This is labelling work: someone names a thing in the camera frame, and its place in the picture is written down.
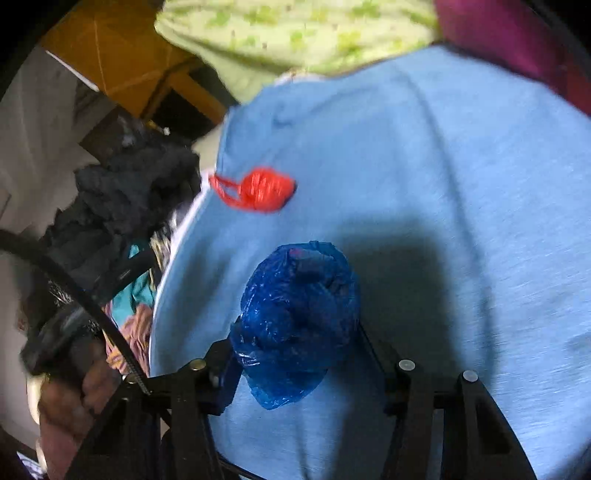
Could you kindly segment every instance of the crumpled clothing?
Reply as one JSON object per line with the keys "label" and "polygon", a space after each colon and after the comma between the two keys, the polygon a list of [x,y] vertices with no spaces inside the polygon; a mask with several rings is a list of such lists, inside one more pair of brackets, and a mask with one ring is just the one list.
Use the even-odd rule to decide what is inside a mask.
{"label": "crumpled clothing", "polygon": [[[137,255],[140,252],[138,245],[132,245],[129,249],[129,257]],[[129,317],[137,311],[137,306],[145,304],[150,308],[154,307],[155,289],[150,285],[150,273],[141,274],[133,282],[121,290],[111,302],[111,318],[121,327]]]}
{"label": "crumpled clothing", "polygon": [[350,72],[439,39],[433,0],[168,0],[154,28],[209,63],[241,103],[290,69]]}
{"label": "crumpled clothing", "polygon": [[[119,328],[123,337],[129,343],[142,370],[150,376],[150,360],[148,359],[148,346],[150,345],[150,334],[152,332],[152,309],[141,303],[138,305],[135,315],[127,318]],[[111,343],[105,335],[107,363],[111,368],[119,370],[121,375],[129,374],[129,366],[121,355],[119,349]]]}
{"label": "crumpled clothing", "polygon": [[75,172],[78,196],[41,239],[85,290],[200,189],[199,156],[189,148],[145,129],[134,138],[105,165]]}

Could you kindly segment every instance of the human hand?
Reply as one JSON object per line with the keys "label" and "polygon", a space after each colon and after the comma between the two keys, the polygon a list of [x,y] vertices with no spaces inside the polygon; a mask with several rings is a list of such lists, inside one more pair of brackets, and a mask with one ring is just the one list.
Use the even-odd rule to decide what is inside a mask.
{"label": "human hand", "polygon": [[84,377],[82,392],[59,380],[41,387],[39,401],[41,449],[51,480],[65,477],[70,464],[94,423],[121,381],[106,362],[105,348],[92,345],[93,364]]}

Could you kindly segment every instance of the black cable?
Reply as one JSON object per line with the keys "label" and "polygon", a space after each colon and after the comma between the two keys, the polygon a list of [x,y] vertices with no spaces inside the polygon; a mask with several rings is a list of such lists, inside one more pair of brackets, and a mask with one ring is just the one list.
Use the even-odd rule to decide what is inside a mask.
{"label": "black cable", "polygon": [[90,315],[99,327],[104,331],[109,340],[119,349],[121,355],[129,365],[129,369],[135,375],[137,383],[146,395],[150,395],[147,387],[147,377],[139,365],[129,344],[116,327],[105,315],[105,312],[95,303],[90,294],[82,290],[68,273],[46,256],[35,242],[22,238],[12,232],[0,229],[0,250],[4,250],[20,259],[35,265],[46,273],[54,282],[63,287],[72,299],[77,302]]}
{"label": "black cable", "polygon": [[225,457],[223,457],[219,453],[217,454],[217,456],[218,456],[220,465],[223,468],[225,468],[226,470],[228,470],[229,472],[236,473],[240,476],[248,478],[249,480],[265,480],[263,477],[258,476],[255,473],[249,472],[248,470],[244,470],[244,468],[240,468],[238,465],[235,465],[234,463],[230,463]]}

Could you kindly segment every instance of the blue cloth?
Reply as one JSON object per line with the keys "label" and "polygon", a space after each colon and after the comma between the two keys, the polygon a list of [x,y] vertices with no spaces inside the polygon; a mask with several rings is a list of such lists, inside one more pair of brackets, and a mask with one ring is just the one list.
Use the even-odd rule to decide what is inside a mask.
{"label": "blue cloth", "polygon": [[[226,123],[217,170],[298,189],[271,215],[214,193],[152,327],[151,372],[224,338],[257,264],[310,239],[359,276],[373,338],[429,371],[475,369],[540,479],[591,438],[591,121],[544,85],[432,47],[325,82],[269,87]],[[244,379],[212,418],[220,452],[266,478],[379,478],[393,422],[364,351],[297,404]]]}
{"label": "blue cloth", "polygon": [[[132,245],[129,249],[129,257],[131,258],[138,253],[139,247]],[[154,292],[150,288],[150,273],[146,272],[127,285],[113,298],[111,317],[117,324],[117,327],[121,328],[127,318],[135,315],[137,305],[144,303],[152,308],[154,307],[154,299]]]}

